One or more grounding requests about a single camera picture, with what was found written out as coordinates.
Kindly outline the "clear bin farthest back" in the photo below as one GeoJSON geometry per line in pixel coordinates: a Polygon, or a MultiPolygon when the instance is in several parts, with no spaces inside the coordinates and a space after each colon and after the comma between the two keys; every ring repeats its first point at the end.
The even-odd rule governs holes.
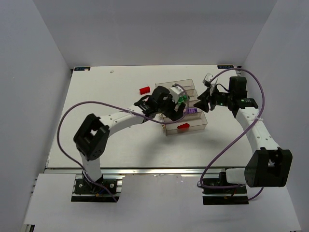
{"type": "Polygon", "coordinates": [[[186,79],[186,80],[180,80],[180,81],[171,81],[171,82],[164,82],[164,83],[156,83],[155,87],[163,86],[165,88],[170,88],[174,84],[179,84],[180,86],[182,86],[186,90],[189,97],[195,96],[197,94],[196,89],[195,89],[195,85],[194,85],[192,79],[186,79]]]}

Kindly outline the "blue label sticker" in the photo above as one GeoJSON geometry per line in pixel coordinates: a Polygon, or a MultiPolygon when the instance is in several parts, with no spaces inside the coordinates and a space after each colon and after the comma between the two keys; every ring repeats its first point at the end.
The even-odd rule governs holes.
{"type": "Polygon", "coordinates": [[[220,70],[232,69],[232,68],[234,68],[234,66],[233,65],[217,65],[217,68],[220,69],[220,70]]]}
{"type": "Polygon", "coordinates": [[[75,72],[84,72],[84,71],[89,71],[91,67],[75,67],[74,71],[75,72]]]}

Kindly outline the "blue label sticker right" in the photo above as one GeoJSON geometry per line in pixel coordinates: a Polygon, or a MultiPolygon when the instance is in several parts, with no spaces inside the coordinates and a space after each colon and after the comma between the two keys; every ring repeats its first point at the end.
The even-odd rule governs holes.
{"type": "Polygon", "coordinates": [[[217,65],[217,68],[220,69],[220,70],[232,69],[232,68],[234,68],[234,66],[233,65],[217,65]]]}

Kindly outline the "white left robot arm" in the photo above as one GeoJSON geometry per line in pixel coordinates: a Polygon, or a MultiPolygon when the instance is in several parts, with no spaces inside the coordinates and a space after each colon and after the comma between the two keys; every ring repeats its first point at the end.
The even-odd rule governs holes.
{"type": "Polygon", "coordinates": [[[117,112],[107,116],[89,114],[73,137],[77,150],[82,157],[83,179],[94,187],[104,183],[100,171],[99,158],[105,151],[108,139],[115,133],[134,125],[148,121],[162,114],[167,122],[177,124],[177,131],[184,131],[183,120],[192,115],[198,100],[191,100],[187,91],[179,84],[170,88],[158,86],[152,94],[141,97],[128,108],[118,108],[117,112]]]}

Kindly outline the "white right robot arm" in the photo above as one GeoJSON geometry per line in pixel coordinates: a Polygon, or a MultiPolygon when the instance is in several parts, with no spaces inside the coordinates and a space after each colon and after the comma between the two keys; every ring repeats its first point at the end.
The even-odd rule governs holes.
{"type": "Polygon", "coordinates": [[[252,157],[244,168],[228,168],[228,184],[249,187],[284,187],[292,163],[292,153],[282,149],[272,138],[263,123],[253,98],[247,97],[245,77],[230,77],[227,92],[220,92],[216,84],[209,88],[209,106],[226,106],[242,126],[249,141],[252,157]]]}

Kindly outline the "red long lego brick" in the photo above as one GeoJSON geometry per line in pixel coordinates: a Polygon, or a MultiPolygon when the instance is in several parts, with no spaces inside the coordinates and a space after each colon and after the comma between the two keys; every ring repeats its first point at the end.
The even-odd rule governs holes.
{"type": "Polygon", "coordinates": [[[190,128],[190,124],[189,123],[183,123],[183,124],[177,126],[178,130],[187,130],[189,128],[190,128]]]}

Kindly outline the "purple eight-stud lego brick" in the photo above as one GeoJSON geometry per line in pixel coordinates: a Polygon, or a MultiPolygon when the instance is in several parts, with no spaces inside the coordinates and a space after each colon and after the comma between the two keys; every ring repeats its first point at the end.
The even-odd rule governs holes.
{"type": "Polygon", "coordinates": [[[198,109],[197,108],[189,108],[188,109],[188,114],[196,114],[198,113],[198,109]]]}

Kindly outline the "aluminium table edge rail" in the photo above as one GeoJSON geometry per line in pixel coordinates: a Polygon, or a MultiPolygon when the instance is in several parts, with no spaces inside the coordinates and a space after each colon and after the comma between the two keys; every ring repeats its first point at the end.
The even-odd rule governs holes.
{"type": "MultiPolygon", "coordinates": [[[[134,174],[202,174],[204,168],[101,168],[102,174],[134,175],[134,174]]],[[[80,174],[81,168],[46,168],[44,174],[80,174]]]]}

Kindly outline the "clear bin nearest front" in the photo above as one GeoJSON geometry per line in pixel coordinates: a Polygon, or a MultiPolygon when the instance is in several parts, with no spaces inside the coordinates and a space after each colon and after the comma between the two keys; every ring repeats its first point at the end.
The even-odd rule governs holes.
{"type": "Polygon", "coordinates": [[[167,117],[162,119],[162,128],[166,136],[204,130],[208,123],[203,112],[187,114],[181,121],[173,123],[167,117]]]}

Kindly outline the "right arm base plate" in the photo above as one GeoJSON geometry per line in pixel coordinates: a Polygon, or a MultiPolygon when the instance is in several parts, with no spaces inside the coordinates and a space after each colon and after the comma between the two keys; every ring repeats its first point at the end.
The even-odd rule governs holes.
{"type": "Polygon", "coordinates": [[[246,187],[212,189],[202,187],[200,181],[197,187],[202,189],[204,205],[246,205],[249,204],[246,187]]]}

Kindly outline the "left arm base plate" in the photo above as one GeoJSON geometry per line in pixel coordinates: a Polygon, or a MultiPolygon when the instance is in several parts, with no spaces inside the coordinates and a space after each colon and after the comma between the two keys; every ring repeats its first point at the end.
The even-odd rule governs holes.
{"type": "Polygon", "coordinates": [[[103,179],[105,188],[94,185],[82,177],[76,177],[73,184],[71,202],[79,203],[116,203],[120,198],[122,180],[116,178],[103,179]]]}

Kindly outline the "blue label sticker left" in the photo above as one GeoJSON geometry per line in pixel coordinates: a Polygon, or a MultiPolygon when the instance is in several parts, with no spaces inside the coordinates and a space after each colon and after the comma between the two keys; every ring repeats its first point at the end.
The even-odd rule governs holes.
{"type": "Polygon", "coordinates": [[[91,67],[75,67],[74,71],[75,72],[84,72],[84,71],[89,71],[91,67]]]}

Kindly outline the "clear bin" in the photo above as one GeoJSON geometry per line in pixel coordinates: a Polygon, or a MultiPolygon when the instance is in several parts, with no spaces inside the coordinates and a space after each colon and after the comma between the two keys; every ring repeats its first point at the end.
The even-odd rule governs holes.
{"type": "MultiPolygon", "coordinates": [[[[181,121],[181,120],[190,120],[190,119],[198,118],[198,117],[200,117],[200,116],[202,115],[202,111],[201,111],[200,109],[198,109],[198,113],[196,113],[196,114],[188,114],[188,109],[185,109],[185,108],[184,108],[183,114],[185,114],[185,115],[183,115],[183,116],[179,119],[179,121],[181,121]]],[[[163,115],[163,114],[158,114],[158,115],[156,116],[156,119],[159,119],[159,120],[161,120],[161,121],[172,122],[171,119],[169,119],[168,117],[166,117],[166,116],[163,115]]]]}
{"type": "Polygon", "coordinates": [[[186,80],[180,80],[180,81],[171,81],[171,82],[164,82],[164,83],[156,83],[155,87],[163,86],[165,88],[170,88],[174,84],[179,84],[180,86],[182,86],[186,90],[189,97],[195,96],[197,94],[196,89],[195,89],[195,85],[194,85],[192,79],[186,79],[186,80]]]}
{"type": "Polygon", "coordinates": [[[195,89],[187,90],[186,95],[188,97],[188,101],[183,101],[185,103],[185,109],[193,108],[194,104],[198,102],[198,94],[195,89]]]}
{"type": "Polygon", "coordinates": [[[203,112],[187,114],[181,121],[173,123],[167,117],[162,119],[162,128],[166,136],[204,130],[208,123],[203,112]]]}

